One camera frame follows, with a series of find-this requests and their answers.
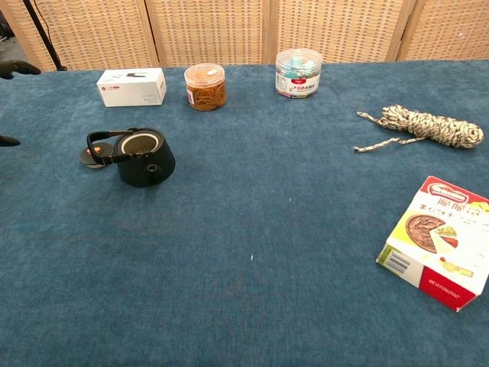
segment cake box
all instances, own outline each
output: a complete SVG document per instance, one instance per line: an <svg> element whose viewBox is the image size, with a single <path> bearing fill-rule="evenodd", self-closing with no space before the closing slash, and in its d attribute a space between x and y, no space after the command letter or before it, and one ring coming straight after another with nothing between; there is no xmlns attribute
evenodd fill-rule
<svg viewBox="0 0 489 367"><path fill-rule="evenodd" d="M459 312L489 275L489 200L428 177L377 263Z"/></svg>

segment cardboard box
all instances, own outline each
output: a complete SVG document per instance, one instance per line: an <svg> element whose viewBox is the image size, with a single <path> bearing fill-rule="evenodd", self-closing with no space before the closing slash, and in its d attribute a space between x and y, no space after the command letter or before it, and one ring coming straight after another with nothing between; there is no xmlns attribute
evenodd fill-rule
<svg viewBox="0 0 489 367"><path fill-rule="evenodd" d="M163 103L167 85L159 67L106 70L97 82L107 107L157 106Z"/></svg>
<svg viewBox="0 0 489 367"><path fill-rule="evenodd" d="M428 177L377 262L459 312L489 275L489 200Z"/></svg>

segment clear plastic container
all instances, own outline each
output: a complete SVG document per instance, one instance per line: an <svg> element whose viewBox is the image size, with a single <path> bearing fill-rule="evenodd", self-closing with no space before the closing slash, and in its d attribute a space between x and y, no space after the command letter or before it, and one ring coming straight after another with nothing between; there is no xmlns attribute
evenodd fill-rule
<svg viewBox="0 0 489 367"><path fill-rule="evenodd" d="M322 56L308 48L284 50L275 63L275 89L282 96L305 98L319 86Z"/></svg>
<svg viewBox="0 0 489 367"><path fill-rule="evenodd" d="M185 70L186 91L190 106L212 111L226 104L224 69L214 63L199 63Z"/></svg>

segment barcode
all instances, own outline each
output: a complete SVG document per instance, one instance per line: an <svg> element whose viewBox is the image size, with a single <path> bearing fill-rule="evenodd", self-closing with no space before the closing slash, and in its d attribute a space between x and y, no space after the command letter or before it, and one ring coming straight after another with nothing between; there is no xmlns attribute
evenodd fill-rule
<svg viewBox="0 0 489 367"><path fill-rule="evenodd" d="M397 252L393 250L390 252L389 258L387 259L384 265L390 270L404 274L404 272L408 269L411 263L407 261L405 258L401 257Z"/></svg>

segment small white box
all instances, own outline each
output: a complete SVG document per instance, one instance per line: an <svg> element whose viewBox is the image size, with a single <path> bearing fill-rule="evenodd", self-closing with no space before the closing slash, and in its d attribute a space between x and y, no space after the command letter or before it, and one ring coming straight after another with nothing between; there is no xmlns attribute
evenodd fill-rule
<svg viewBox="0 0 489 367"><path fill-rule="evenodd" d="M106 107L157 106L167 92L165 76L159 67L106 70L97 82Z"/></svg>

